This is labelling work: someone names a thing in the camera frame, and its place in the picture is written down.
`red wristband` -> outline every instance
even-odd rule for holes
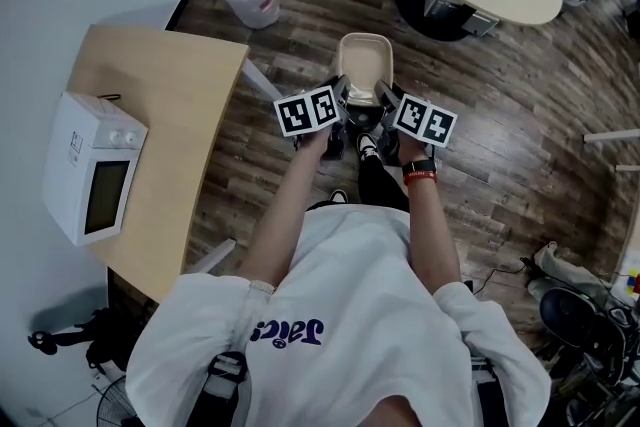
[[[438,175],[433,171],[411,171],[411,173],[404,175],[404,184],[409,185],[415,180],[422,180],[424,178],[429,178],[435,183],[438,183]]]

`microwave window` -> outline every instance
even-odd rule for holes
[[[129,169],[129,161],[98,162],[93,174],[87,222],[84,233],[111,228],[116,223],[122,187]]]

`hand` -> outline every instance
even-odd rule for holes
[[[311,152],[319,159],[327,151],[329,134],[331,134],[331,125],[314,134],[305,135],[300,142],[299,151]]]
[[[425,160],[428,158],[423,142],[414,139],[401,130],[398,130],[398,139],[400,140],[398,160],[401,165],[405,166],[409,164],[409,162],[417,162],[418,160]]]

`shoe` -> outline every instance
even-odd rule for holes
[[[331,193],[329,201],[333,201],[334,203],[349,203],[349,198],[347,197],[347,193],[342,189],[336,189]]]
[[[358,150],[358,156],[360,157],[360,160],[364,160],[367,157],[376,157],[378,159],[380,158],[378,145],[373,140],[373,137],[371,137],[369,134],[360,134],[358,136],[356,148]]]

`microwave door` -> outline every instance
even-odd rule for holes
[[[121,149],[92,152],[78,209],[78,244],[120,232],[138,155]]]

